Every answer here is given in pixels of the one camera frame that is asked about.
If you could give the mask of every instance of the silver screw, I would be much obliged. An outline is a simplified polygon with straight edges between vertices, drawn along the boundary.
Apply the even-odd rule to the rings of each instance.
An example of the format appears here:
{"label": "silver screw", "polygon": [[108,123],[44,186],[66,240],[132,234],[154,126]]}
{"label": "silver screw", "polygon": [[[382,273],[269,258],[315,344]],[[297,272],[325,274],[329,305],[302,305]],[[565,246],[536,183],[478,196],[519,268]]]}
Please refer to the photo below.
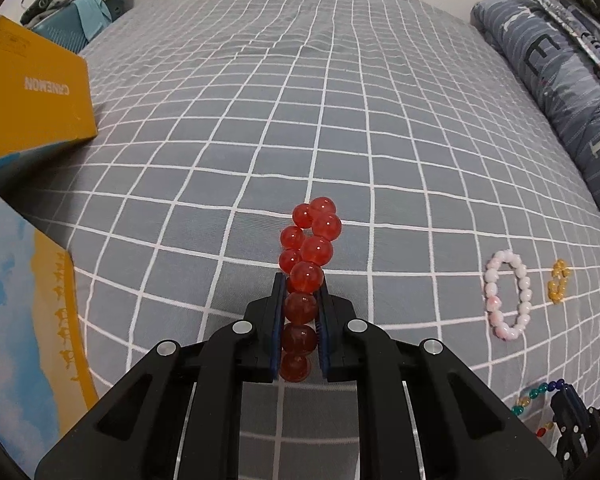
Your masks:
{"label": "silver screw", "polygon": [[366,321],[363,321],[361,319],[352,319],[347,323],[347,327],[352,332],[360,333],[364,332],[368,328],[368,325],[366,324]]}
{"label": "silver screw", "polygon": [[427,339],[423,345],[424,349],[430,354],[437,355],[443,351],[442,343],[437,339]]}
{"label": "silver screw", "polygon": [[176,343],[173,341],[163,341],[158,345],[156,351],[160,355],[171,355],[176,351]]}
{"label": "silver screw", "polygon": [[253,325],[244,319],[236,321],[233,326],[234,332],[237,334],[248,334],[252,328]]}

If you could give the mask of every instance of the pink and white bead bracelet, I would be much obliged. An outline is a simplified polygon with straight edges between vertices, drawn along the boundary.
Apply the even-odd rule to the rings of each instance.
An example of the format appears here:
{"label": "pink and white bead bracelet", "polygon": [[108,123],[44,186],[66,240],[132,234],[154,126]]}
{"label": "pink and white bead bracelet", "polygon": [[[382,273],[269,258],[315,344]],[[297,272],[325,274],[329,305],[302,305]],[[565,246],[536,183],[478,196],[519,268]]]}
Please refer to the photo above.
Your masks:
{"label": "pink and white bead bracelet", "polygon": [[[505,263],[509,264],[518,279],[518,288],[520,289],[520,304],[518,305],[518,318],[514,326],[509,326],[504,321],[504,316],[500,311],[502,302],[497,296],[498,269]],[[496,336],[504,341],[514,341],[518,339],[528,325],[531,317],[531,280],[526,276],[526,265],[518,254],[514,254],[511,249],[498,251],[493,255],[487,264],[487,270],[484,273],[484,294],[487,297],[487,311],[489,312],[489,323],[494,327]]]}

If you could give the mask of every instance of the bed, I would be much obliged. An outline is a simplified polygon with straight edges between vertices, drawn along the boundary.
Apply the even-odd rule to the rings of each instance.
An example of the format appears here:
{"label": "bed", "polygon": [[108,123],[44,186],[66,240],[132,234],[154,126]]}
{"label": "bed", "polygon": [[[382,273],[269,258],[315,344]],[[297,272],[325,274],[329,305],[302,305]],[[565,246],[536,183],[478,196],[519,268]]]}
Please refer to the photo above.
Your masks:
{"label": "bed", "polygon": [[[477,30],[419,0],[155,0],[82,53],[99,135],[13,205],[71,251],[100,394],[164,338],[270,293],[293,207],[344,221],[330,292],[396,339],[441,339],[508,405],[542,381],[600,405],[600,212],[547,118]],[[481,275],[512,248],[532,320],[497,339]],[[546,283],[573,269],[562,303]],[[513,277],[499,283],[506,320]],[[523,420],[551,418],[548,398]],[[547,446],[555,443],[551,431]],[[356,391],[246,384],[240,476],[353,479]]]}

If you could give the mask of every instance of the red bead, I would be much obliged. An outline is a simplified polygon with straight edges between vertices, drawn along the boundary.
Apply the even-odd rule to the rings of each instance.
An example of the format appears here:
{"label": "red bead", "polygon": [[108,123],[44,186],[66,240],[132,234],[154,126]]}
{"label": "red bead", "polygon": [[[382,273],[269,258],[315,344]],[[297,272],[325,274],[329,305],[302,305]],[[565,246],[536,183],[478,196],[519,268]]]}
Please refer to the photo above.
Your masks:
{"label": "red bead", "polygon": [[294,224],[302,229],[308,229],[314,222],[314,215],[308,204],[297,205],[291,213],[291,218],[294,219]]}
{"label": "red bead", "polygon": [[326,265],[333,256],[331,242],[321,236],[309,236],[300,247],[300,256],[306,262],[316,265]]}
{"label": "red bead", "polygon": [[314,218],[317,213],[335,213],[336,205],[333,203],[331,198],[327,198],[325,196],[319,196],[318,198],[314,198],[309,203],[309,207],[311,207],[312,211],[314,211]]}
{"label": "red bead", "polygon": [[280,377],[289,383],[304,381],[311,371],[309,359],[303,355],[285,354],[280,363]]}
{"label": "red bead", "polygon": [[280,244],[285,249],[299,249],[304,241],[304,233],[297,225],[290,225],[282,229]]}
{"label": "red bead", "polygon": [[311,294],[294,292],[286,297],[283,312],[291,323],[304,325],[318,315],[318,303]]}
{"label": "red bead", "polygon": [[320,213],[311,226],[314,235],[333,242],[342,232],[342,222],[335,213]]}
{"label": "red bead", "polygon": [[278,258],[278,265],[282,272],[289,274],[291,269],[294,268],[294,265],[301,260],[300,251],[296,249],[285,249],[280,253],[280,257]]}
{"label": "red bead", "polygon": [[308,325],[287,323],[282,331],[282,348],[293,355],[309,355],[318,345],[315,330]]}
{"label": "red bead", "polygon": [[298,292],[313,294],[320,288],[324,281],[324,274],[320,266],[311,262],[298,262],[289,274],[292,287]]}

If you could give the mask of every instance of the grid pattern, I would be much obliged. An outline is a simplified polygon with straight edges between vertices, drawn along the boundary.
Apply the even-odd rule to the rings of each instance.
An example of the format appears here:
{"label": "grid pattern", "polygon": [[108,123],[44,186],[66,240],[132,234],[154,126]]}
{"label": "grid pattern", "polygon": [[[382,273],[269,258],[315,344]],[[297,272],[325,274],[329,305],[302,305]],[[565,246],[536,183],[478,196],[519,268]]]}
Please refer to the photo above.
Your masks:
{"label": "grid pattern", "polygon": [[[418,0],[157,0],[84,55],[99,136],[13,201],[72,253],[100,393],[269,294],[291,209],[327,195],[345,227],[325,273],[361,318],[442,339],[508,405],[560,377],[600,404],[600,213],[475,29]],[[481,273],[508,247],[534,298],[505,343]],[[574,273],[554,306],[557,258]],[[513,323],[515,280],[498,285]],[[356,476],[355,387],[313,364],[245,386],[241,478]],[[548,403],[525,416],[535,430]]]}

